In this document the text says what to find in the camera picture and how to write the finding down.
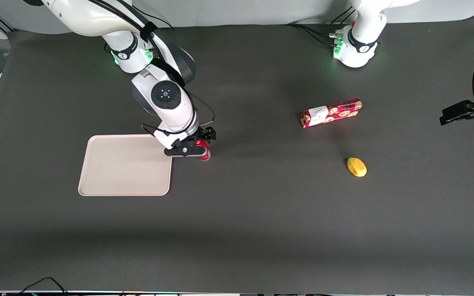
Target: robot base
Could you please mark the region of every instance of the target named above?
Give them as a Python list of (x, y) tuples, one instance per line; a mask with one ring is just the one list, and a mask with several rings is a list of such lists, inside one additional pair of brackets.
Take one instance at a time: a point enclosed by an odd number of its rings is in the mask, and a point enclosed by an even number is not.
[[(336, 30), (336, 35), (341, 34), (342, 36), (347, 36), (349, 30), (352, 28), (351, 25), (345, 26), (344, 28)], [(340, 60), (345, 66), (351, 68), (359, 68), (365, 66), (367, 62), (374, 56), (374, 49), (376, 49), (376, 43), (372, 48), (368, 49), (367, 52), (359, 53), (354, 45), (345, 38), (343, 43), (339, 43), (334, 47), (334, 52), (332, 57)]]

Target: red cookie box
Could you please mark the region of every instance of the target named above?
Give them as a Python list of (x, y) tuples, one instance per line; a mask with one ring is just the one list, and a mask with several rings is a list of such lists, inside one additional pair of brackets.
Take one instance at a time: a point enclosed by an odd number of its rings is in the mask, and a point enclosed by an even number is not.
[(301, 126), (306, 129), (310, 126), (356, 116), (362, 106), (360, 98), (355, 97), (354, 99), (308, 109), (301, 116)]

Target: black circular cap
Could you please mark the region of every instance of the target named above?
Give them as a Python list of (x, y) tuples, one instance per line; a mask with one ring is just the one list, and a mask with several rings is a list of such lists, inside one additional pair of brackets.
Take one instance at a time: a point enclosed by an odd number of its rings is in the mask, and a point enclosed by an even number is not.
[(180, 87), (173, 81), (160, 81), (151, 90), (151, 100), (161, 109), (175, 109), (181, 100)]

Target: yellow sponge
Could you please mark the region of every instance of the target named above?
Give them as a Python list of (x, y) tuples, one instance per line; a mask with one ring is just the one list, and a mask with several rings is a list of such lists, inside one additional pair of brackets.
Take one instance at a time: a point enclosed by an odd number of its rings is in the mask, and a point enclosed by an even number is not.
[(354, 176), (363, 177), (367, 174), (367, 167), (361, 159), (351, 157), (346, 161), (346, 166)]

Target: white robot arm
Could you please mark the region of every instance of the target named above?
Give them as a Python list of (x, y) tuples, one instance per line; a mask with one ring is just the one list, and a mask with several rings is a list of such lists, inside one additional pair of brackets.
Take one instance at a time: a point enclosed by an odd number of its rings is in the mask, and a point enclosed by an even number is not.
[[(38, 0), (24, 0), (31, 5)], [(70, 30), (102, 36), (111, 54), (133, 79), (133, 96), (162, 123), (153, 135), (170, 157), (209, 158), (212, 128), (199, 127), (190, 94), (184, 86), (195, 77), (192, 57), (167, 39), (132, 7), (132, 0), (41, 0)]]
[(374, 56), (378, 37), (387, 24), (384, 9), (407, 6), (419, 0), (350, 0), (358, 12), (354, 25), (348, 25), (335, 33), (336, 47), (333, 58), (337, 58), (348, 67), (361, 67)]

